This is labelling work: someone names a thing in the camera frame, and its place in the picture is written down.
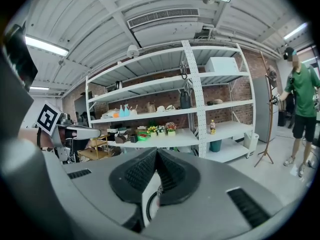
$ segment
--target sneaker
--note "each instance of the sneaker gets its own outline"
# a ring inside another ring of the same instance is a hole
[[[305,165],[302,163],[299,168],[299,177],[303,177],[305,174]]]
[[[284,166],[291,165],[294,163],[294,161],[295,161],[295,159],[292,156],[290,156],[287,160],[284,161],[283,165]]]

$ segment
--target air conditioning vent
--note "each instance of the air conditioning vent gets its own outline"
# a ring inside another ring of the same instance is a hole
[[[132,29],[134,27],[164,20],[170,18],[177,17],[199,17],[199,10],[197,8],[175,8],[175,9],[166,9],[166,10],[158,10],[154,12],[149,12],[134,18],[127,20],[129,28]]]
[[[70,173],[68,173],[68,176],[71,180],[73,180],[75,178],[79,178],[79,177],[88,175],[90,173],[91,173],[91,171],[89,169],[83,169],[83,170],[78,170],[75,172],[70,172]]]
[[[230,190],[227,194],[253,228],[261,225],[270,218],[242,188]]]

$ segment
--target black shorts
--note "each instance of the black shorts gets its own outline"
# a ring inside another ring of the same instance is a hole
[[[304,137],[306,141],[312,142],[315,136],[316,123],[316,117],[304,117],[296,114],[294,120],[294,127],[292,130],[293,137],[295,137],[296,139],[301,139],[305,130]]]

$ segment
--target white ceiling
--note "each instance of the white ceiling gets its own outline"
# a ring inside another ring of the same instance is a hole
[[[200,17],[177,17],[128,28],[127,20],[133,17],[172,8],[197,8]],[[282,37],[302,23],[286,0],[216,0],[210,5],[202,0],[34,0],[26,33],[69,50],[67,57],[60,57],[29,47],[38,69],[34,86],[50,87],[48,95],[60,97],[89,73],[125,58],[131,44],[143,51],[150,45],[208,36],[209,31],[202,27],[210,24],[278,53],[285,45]],[[287,41],[295,48],[310,44],[306,31]],[[215,32],[211,38],[219,39]]]

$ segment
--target green bin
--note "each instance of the green bin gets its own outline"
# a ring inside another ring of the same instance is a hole
[[[222,139],[220,140],[216,140],[216,141],[211,141],[210,142],[210,151],[212,152],[219,152],[220,148],[221,148],[221,143],[222,143]]]

